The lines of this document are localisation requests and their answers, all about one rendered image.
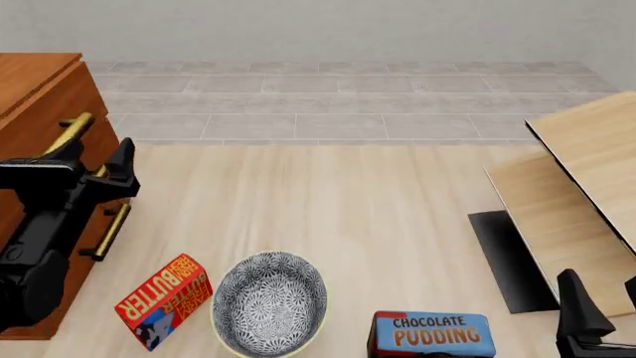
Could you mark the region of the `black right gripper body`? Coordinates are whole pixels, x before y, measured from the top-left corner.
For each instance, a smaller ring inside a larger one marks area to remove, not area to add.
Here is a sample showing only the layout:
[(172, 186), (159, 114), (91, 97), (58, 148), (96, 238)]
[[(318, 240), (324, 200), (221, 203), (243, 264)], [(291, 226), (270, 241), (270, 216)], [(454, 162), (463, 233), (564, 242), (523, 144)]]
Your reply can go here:
[(604, 336), (616, 329), (562, 330), (556, 333), (560, 358), (636, 358), (636, 345), (605, 343)]

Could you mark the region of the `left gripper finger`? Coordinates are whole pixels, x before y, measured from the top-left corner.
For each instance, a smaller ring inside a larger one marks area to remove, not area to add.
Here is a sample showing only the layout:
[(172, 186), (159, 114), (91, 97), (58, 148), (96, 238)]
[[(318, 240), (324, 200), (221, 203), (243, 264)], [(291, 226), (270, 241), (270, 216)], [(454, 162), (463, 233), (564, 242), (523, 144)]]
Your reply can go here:
[(134, 178), (135, 145), (129, 137), (122, 139), (105, 163), (109, 178), (125, 183)]
[(78, 165), (83, 153), (83, 145), (79, 139), (70, 139), (59, 148), (43, 154), (41, 160), (48, 165)]

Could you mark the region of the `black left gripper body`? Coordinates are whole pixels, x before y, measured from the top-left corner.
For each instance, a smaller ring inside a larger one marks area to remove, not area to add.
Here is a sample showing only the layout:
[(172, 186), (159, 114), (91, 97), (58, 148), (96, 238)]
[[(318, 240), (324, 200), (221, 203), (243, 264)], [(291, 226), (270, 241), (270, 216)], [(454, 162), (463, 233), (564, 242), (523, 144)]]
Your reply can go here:
[(84, 175), (71, 191), (64, 212), (72, 217), (89, 217), (97, 205), (137, 196), (140, 183), (134, 172), (120, 172), (109, 178)]

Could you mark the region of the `wooden cabinet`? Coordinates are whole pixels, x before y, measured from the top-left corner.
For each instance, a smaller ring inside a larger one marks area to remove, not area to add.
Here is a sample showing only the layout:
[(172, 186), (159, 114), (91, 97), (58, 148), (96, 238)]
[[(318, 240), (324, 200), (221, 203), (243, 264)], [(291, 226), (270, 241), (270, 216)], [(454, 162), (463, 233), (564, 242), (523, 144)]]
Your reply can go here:
[[(0, 53), (0, 120), (63, 71), (82, 62), (80, 57), (73, 53)], [(34, 326), (5, 330), (0, 340), (47, 339), (46, 324), (47, 318)]]

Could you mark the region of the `black patterned bowl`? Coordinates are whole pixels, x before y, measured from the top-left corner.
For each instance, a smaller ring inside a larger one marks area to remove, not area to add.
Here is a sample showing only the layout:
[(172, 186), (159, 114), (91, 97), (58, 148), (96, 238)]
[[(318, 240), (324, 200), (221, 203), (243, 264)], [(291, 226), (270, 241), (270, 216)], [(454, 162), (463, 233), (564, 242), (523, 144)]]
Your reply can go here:
[(321, 273), (293, 253), (264, 252), (221, 279), (210, 315), (222, 345), (238, 358), (290, 358), (323, 327), (328, 291)]

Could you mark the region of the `pale wooden board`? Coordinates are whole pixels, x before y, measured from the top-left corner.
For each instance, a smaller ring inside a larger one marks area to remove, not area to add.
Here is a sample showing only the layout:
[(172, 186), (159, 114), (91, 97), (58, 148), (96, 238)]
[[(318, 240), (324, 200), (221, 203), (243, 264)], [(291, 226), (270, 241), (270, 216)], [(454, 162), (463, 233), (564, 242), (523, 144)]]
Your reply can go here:
[(526, 127), (636, 256), (636, 91), (528, 120)]
[(572, 269), (606, 316), (636, 313), (625, 289), (636, 275), (636, 256), (548, 154), (526, 154), (485, 172), (553, 294), (558, 274)]

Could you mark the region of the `red butter box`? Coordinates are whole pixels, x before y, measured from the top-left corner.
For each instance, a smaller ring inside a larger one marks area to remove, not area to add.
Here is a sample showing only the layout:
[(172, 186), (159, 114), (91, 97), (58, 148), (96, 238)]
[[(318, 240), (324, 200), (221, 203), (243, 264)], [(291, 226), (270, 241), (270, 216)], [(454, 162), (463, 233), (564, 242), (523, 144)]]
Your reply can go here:
[(148, 351), (213, 296), (205, 269), (181, 254), (114, 306), (114, 311)]

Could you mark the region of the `blue chocolate pudding box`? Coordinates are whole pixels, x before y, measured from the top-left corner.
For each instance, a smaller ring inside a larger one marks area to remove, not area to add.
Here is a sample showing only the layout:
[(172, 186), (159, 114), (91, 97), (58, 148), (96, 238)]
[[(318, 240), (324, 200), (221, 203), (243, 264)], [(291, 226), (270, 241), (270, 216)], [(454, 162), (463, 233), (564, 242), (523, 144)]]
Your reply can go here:
[(485, 315), (378, 311), (367, 342), (368, 358), (494, 358)]

